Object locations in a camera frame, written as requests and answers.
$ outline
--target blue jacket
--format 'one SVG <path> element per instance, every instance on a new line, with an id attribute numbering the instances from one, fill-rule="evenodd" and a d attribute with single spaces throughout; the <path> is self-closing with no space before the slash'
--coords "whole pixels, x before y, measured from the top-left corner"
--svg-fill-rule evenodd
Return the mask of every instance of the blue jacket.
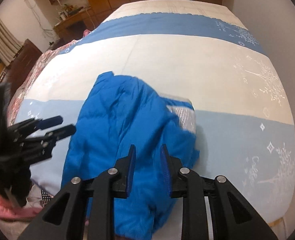
<path id="1" fill-rule="evenodd" d="M 167 220 L 174 200 L 163 182 L 160 148 L 192 167 L 199 157 L 195 134 L 182 130 L 167 105 L 192 108 L 188 103 L 161 98 L 142 80 L 99 75 L 80 111 L 63 169 L 62 186 L 73 177 L 90 179 L 114 166 L 136 146 L 132 192 L 115 199 L 115 233 L 149 240 Z"/>

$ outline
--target brown headboard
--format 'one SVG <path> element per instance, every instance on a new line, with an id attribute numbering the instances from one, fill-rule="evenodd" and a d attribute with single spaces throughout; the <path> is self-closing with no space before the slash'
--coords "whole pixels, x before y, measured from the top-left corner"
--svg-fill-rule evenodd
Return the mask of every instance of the brown headboard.
<path id="1" fill-rule="evenodd" d="M 23 84 L 41 55 L 42 52 L 30 40 L 24 42 L 22 49 L 20 49 L 16 57 L 9 64 L 9 70 L 6 73 L 7 82 L 12 84 L 11 98 L 16 90 Z"/>

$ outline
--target blue and white bed sheet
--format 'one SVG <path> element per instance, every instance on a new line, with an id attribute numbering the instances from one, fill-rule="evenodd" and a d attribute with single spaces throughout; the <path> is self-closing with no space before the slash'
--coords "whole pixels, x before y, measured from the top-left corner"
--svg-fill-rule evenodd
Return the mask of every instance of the blue and white bed sheet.
<path id="1" fill-rule="evenodd" d="M 191 100 L 200 150 L 194 170 L 227 176 L 266 222 L 285 214 L 295 185 L 291 110 L 269 58 L 226 7 L 187 0 L 121 6 L 47 65 L 16 121 L 62 115 L 63 125 L 76 123 L 97 76 L 107 71 Z M 60 189 L 68 143 L 31 167 L 51 194 Z M 155 238 L 179 239 L 181 208 L 178 203 Z"/>

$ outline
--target striped curtain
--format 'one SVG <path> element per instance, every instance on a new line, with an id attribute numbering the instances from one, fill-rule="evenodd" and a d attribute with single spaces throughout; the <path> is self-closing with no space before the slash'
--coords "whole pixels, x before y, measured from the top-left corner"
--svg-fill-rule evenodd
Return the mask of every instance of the striped curtain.
<path id="1" fill-rule="evenodd" d="M 8 66 L 22 44 L 10 33 L 0 19 L 0 59 Z"/>

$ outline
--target silver screw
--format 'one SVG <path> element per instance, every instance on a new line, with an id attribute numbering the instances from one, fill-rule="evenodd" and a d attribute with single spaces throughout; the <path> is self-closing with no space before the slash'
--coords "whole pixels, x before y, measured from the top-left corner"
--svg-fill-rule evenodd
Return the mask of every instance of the silver screw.
<path id="1" fill-rule="evenodd" d="M 116 168 L 110 168 L 108 169 L 107 173 L 110 175 L 114 175 L 118 172 L 118 170 Z"/>
<path id="2" fill-rule="evenodd" d="M 181 168 L 180 169 L 180 173 L 182 173 L 182 174 L 188 174 L 188 173 L 190 173 L 190 169 L 189 168 Z"/>
<path id="3" fill-rule="evenodd" d="M 224 182 L 226 182 L 226 178 L 224 176 L 218 176 L 217 181 L 220 183 L 224 183 Z"/>
<path id="4" fill-rule="evenodd" d="M 71 182 L 73 184 L 79 184 L 81 182 L 81 179 L 79 177 L 74 177 L 73 179 L 71 179 Z"/>

